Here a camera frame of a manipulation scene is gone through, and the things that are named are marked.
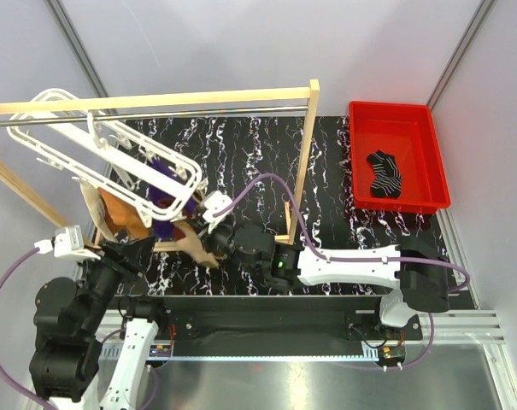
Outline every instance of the white wall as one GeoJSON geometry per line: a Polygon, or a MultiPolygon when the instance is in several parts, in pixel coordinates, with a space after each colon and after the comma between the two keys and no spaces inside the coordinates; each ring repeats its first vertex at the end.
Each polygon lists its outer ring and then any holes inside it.
{"type": "MultiPolygon", "coordinates": [[[[0,2],[0,103],[29,100],[50,87],[94,97],[45,2],[0,2]]],[[[66,218],[86,224],[87,212],[76,183],[35,157],[0,128],[0,159],[66,218]]],[[[99,164],[91,164],[100,169],[99,164]]],[[[0,182],[0,276],[35,241],[51,237],[54,231],[48,220],[0,182]]],[[[50,255],[34,256],[15,272],[0,295],[0,361],[20,383],[30,381],[34,297],[49,279],[71,274],[73,268],[50,255]]],[[[1,379],[0,408],[21,408],[21,397],[1,379]]]]}
{"type": "Polygon", "coordinates": [[[320,81],[351,100],[425,103],[479,0],[63,0],[112,96],[320,81]]]}
{"type": "Polygon", "coordinates": [[[517,370],[517,0],[497,2],[434,119],[473,281],[517,370]]]}

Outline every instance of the purple garment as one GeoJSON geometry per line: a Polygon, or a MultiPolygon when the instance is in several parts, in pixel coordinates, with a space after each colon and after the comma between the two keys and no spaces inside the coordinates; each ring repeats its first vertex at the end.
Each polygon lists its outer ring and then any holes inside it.
{"type": "MultiPolygon", "coordinates": [[[[174,179],[177,182],[184,183],[184,180],[179,177],[176,173],[171,171],[169,167],[163,164],[158,159],[154,158],[150,163],[150,166],[154,168],[156,171],[162,173],[163,175],[168,176],[171,179],[174,179]]],[[[166,200],[173,200],[173,196],[163,192],[159,188],[154,185],[150,185],[148,189],[148,198],[154,203],[154,205],[159,206],[160,202],[166,200]]],[[[197,201],[191,197],[190,200],[184,205],[184,211],[188,214],[194,214],[197,210],[197,201]]],[[[159,239],[170,239],[173,237],[174,225],[166,220],[154,220],[152,223],[152,229],[154,234],[159,239]]]]}

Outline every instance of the red plastic tray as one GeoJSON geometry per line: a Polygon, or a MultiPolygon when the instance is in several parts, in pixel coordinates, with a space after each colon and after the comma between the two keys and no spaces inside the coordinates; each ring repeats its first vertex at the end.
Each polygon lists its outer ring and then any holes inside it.
{"type": "Polygon", "coordinates": [[[355,206],[434,214],[450,205],[431,110],[425,105],[350,103],[350,151],[355,206]],[[395,156],[402,175],[397,199],[372,196],[367,157],[378,149],[395,156]]]}

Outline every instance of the sock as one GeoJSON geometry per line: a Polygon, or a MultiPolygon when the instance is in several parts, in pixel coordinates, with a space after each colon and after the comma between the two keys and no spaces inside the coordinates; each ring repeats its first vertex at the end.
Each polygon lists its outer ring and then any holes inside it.
{"type": "Polygon", "coordinates": [[[395,156],[376,151],[367,157],[376,178],[370,191],[377,198],[398,198],[402,192],[402,176],[398,171],[395,156]]]}

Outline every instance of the wooden frame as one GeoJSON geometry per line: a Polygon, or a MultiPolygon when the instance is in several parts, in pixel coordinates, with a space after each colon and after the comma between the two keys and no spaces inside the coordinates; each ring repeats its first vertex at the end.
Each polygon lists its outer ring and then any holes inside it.
{"type": "MultiPolygon", "coordinates": [[[[313,129],[317,105],[319,103],[319,81],[312,79],[309,87],[279,88],[266,90],[243,90],[243,91],[212,91],[193,92],[182,94],[161,94],[152,96],[135,97],[108,97],[108,98],[81,98],[78,100],[58,102],[7,102],[0,103],[0,114],[21,114],[39,111],[74,111],[74,110],[98,110],[111,108],[142,108],[174,106],[185,104],[214,104],[214,103],[238,103],[251,101],[276,101],[307,99],[307,113],[303,122],[303,138],[300,146],[300,158],[298,162],[296,187],[294,197],[297,209],[292,209],[289,216],[290,206],[285,204],[286,226],[288,235],[276,236],[276,241],[283,243],[294,243],[297,232],[296,212],[299,212],[303,196],[303,186],[308,170],[309,150],[313,140],[313,129]]],[[[53,222],[56,226],[65,226],[67,221],[62,218],[51,205],[40,198],[36,192],[25,184],[20,178],[14,175],[4,164],[0,162],[0,179],[8,185],[15,193],[37,209],[43,216],[53,222]]],[[[169,252],[176,251],[176,243],[158,243],[155,251],[169,252]]]]}

